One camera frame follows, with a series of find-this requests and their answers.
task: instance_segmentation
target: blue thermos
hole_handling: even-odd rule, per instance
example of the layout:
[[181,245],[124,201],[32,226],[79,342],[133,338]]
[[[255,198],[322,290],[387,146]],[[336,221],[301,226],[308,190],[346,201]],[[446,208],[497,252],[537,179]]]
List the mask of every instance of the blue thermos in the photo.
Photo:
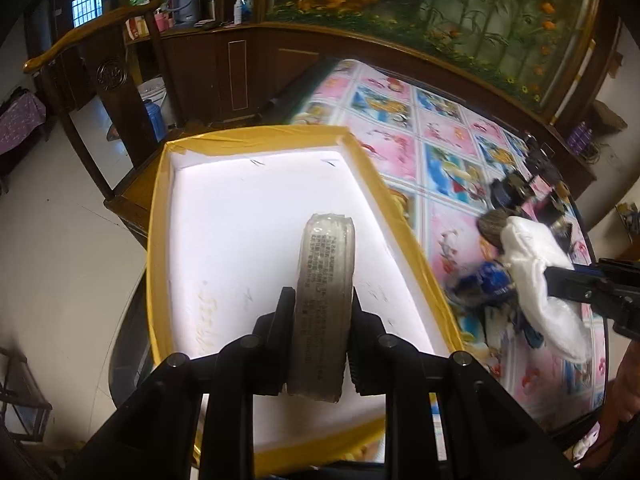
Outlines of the blue thermos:
[[146,113],[149,115],[151,124],[154,127],[154,134],[156,140],[160,141],[166,137],[166,126],[162,120],[162,113],[160,107],[155,104],[151,99],[145,101]]

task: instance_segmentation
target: white wall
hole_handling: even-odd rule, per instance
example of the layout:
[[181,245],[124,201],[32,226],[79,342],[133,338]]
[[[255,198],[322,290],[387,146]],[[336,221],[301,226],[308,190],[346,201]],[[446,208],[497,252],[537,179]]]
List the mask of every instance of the white wall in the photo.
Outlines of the white wall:
[[[606,211],[605,200],[624,194],[640,175],[640,48],[626,27],[618,43],[624,56],[615,79],[606,76],[596,99],[622,117],[628,128],[603,139],[600,160],[593,166],[597,180],[578,198],[577,205],[587,226],[594,225]],[[640,205],[640,188],[636,192]]]
[[[620,200],[635,202],[640,207],[640,180]],[[589,231],[593,251],[599,258],[616,258],[629,247],[629,236],[623,228],[620,216],[615,210],[609,213]]]
[[9,97],[17,86],[35,90],[31,77],[22,73],[22,65],[27,58],[24,22],[20,16],[0,46],[0,102]]

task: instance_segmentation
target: wooden chair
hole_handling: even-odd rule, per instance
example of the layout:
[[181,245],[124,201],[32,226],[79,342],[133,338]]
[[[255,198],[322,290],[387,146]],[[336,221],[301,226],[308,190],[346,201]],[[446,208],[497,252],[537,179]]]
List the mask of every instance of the wooden chair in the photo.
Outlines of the wooden chair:
[[5,423],[7,408],[12,406],[23,431],[10,435],[16,440],[42,442],[51,404],[40,392],[21,352],[0,348],[0,354],[7,358],[4,380],[0,383],[0,424]]
[[[144,16],[176,124],[181,127],[185,123],[185,117],[175,91],[174,80],[162,48],[160,32],[154,19],[154,11],[161,4],[162,0],[151,0],[144,6],[119,7],[107,12],[70,30],[49,50],[28,60],[23,67],[23,71],[27,74],[40,71],[45,92],[50,99],[54,113],[60,120],[66,136],[85,169],[104,195],[105,205],[111,210],[117,210],[118,204],[122,202],[118,195],[118,186],[116,189],[111,188],[84,145],[75,124],[60,101],[52,78],[51,65],[68,48],[77,46],[80,49],[92,83],[117,129],[127,153],[129,153],[133,168],[134,170],[139,169],[158,149],[159,143],[154,135],[153,126],[142,98],[127,70],[123,24],[128,19]],[[140,233],[135,232],[136,230],[140,231],[140,229],[136,229],[135,212],[129,212],[129,215],[132,216],[132,219],[124,218],[126,225],[142,242]]]

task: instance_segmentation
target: tiled floor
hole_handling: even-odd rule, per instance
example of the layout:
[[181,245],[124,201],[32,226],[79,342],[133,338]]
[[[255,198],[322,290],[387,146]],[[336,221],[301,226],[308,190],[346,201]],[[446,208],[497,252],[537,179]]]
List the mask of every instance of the tiled floor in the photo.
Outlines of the tiled floor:
[[[111,185],[131,168],[94,99],[73,116]],[[108,352],[145,251],[104,208],[57,125],[0,196],[0,344],[15,342],[53,405],[46,441],[87,439],[114,410]]]

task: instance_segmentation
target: purple blanket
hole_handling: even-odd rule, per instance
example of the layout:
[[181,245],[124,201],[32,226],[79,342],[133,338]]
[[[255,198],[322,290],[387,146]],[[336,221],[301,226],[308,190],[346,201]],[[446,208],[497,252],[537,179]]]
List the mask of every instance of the purple blanket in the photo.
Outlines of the purple blanket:
[[46,118],[44,104],[31,92],[18,97],[0,117],[0,155],[14,149]]

